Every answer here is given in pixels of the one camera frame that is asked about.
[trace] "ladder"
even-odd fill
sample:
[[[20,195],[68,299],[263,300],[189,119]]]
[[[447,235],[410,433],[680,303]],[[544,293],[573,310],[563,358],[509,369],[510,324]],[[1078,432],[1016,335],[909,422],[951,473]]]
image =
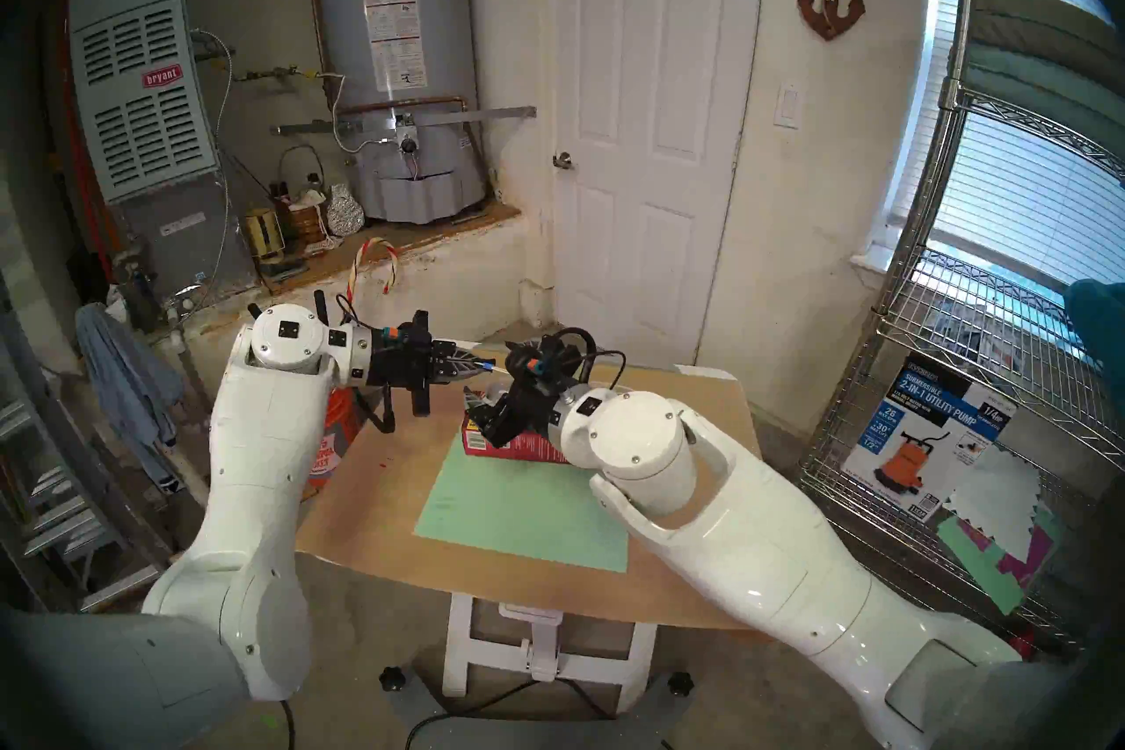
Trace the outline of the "ladder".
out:
[[[123,485],[100,437],[83,437],[47,383],[2,277],[0,394],[0,548],[35,607],[97,611],[158,578],[173,553],[171,535],[143,496]],[[93,554],[110,544],[135,554],[141,568],[91,590]]]

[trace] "water heater control valve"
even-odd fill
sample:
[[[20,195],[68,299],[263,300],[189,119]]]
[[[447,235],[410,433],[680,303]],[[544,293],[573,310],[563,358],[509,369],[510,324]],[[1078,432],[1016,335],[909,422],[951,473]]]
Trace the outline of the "water heater control valve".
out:
[[[417,153],[418,128],[414,126],[413,115],[395,115],[395,141],[404,154]]]

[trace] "orange bucket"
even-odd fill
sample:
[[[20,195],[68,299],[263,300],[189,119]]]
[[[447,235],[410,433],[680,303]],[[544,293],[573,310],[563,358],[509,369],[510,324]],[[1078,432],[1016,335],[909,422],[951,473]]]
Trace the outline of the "orange bucket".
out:
[[[313,468],[308,472],[310,485],[323,487],[327,482],[358,434],[359,417],[356,415],[352,391],[333,390],[332,395],[328,396],[328,410],[324,415],[324,436],[316,451]]]

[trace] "window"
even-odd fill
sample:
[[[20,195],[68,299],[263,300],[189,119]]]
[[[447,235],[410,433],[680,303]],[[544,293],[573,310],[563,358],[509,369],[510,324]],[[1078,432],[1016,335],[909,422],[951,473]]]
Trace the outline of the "window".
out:
[[[930,0],[933,55],[917,121],[903,143],[885,224],[893,247],[914,200],[937,123],[957,0]],[[1098,0],[1063,0],[1109,21]],[[1125,190],[1107,173],[1030,133],[970,115],[962,135],[934,243],[1061,290],[1080,278],[1125,281]]]

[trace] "white door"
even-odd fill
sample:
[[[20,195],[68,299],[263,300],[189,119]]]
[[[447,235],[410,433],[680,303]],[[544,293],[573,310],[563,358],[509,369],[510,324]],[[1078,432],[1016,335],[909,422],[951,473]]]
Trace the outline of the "white door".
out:
[[[695,360],[757,7],[558,0],[557,315],[630,362]]]

